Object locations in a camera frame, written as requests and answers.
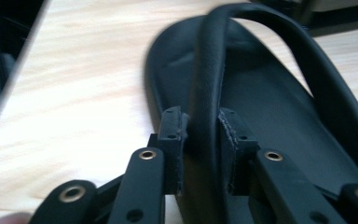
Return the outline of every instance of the wooden surface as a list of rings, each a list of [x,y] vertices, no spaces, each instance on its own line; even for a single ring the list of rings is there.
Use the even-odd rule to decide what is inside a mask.
[[[0,216],[32,213],[68,180],[101,186],[123,174],[153,132],[143,83],[151,42],[170,23],[224,3],[47,2],[0,104]],[[275,34],[245,24],[299,76]],[[358,31],[317,41],[358,99]],[[167,223],[181,223],[172,198],[167,206]]]

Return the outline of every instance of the black sandal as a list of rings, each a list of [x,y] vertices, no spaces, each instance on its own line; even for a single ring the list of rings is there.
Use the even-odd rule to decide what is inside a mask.
[[[311,95],[230,17],[260,22],[280,35]],[[278,183],[268,185],[258,175],[255,170],[262,162],[255,158],[260,155],[270,161],[291,158],[297,173],[324,197],[336,199],[344,186],[358,184],[358,103],[315,41],[279,12],[236,4],[177,22],[150,49],[145,85],[155,128],[171,107],[179,105],[189,115],[184,191],[177,197],[185,223],[248,223],[263,218],[307,223],[287,217],[294,209],[290,204],[276,203],[281,202],[276,197],[288,191],[279,191]],[[286,178],[289,189],[299,193],[302,187],[296,179]],[[261,183],[260,195],[267,195],[267,203],[252,189],[254,179]],[[309,195],[297,199],[298,211],[303,200],[312,204]],[[272,207],[272,217],[257,216],[256,208],[263,206]],[[323,211],[305,216],[321,223],[342,221]]]

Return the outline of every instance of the black rubber strap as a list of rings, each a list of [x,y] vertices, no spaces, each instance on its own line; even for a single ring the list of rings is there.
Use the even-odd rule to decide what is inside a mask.
[[[286,42],[307,80],[322,121],[358,165],[358,103],[336,67],[315,41],[283,14],[258,4],[233,4],[216,8],[204,19],[196,46],[189,144],[202,150],[200,155],[209,155],[208,159],[201,160],[209,166],[210,180],[219,181],[213,180],[219,172],[216,164],[220,156],[217,115],[230,17],[260,22]]]

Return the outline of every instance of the wooden table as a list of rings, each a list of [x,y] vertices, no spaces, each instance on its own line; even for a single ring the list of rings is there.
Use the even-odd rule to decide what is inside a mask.
[[[101,186],[123,174],[153,132],[143,83],[151,42],[170,23],[224,3],[48,1],[0,103],[0,216],[32,213],[68,180]],[[299,77],[275,34],[246,25]],[[358,99],[358,31],[317,41]],[[181,223],[172,198],[167,206],[167,223]]]

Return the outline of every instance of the light wood grain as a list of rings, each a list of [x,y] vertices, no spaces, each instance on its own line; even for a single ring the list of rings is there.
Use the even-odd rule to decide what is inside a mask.
[[[170,23],[225,3],[48,2],[0,104],[0,216],[32,213],[68,180],[101,186],[124,173],[153,132],[143,83],[151,42]],[[301,79],[275,34],[245,24]],[[358,31],[317,41],[358,99]],[[172,198],[167,206],[167,223],[181,223]]]

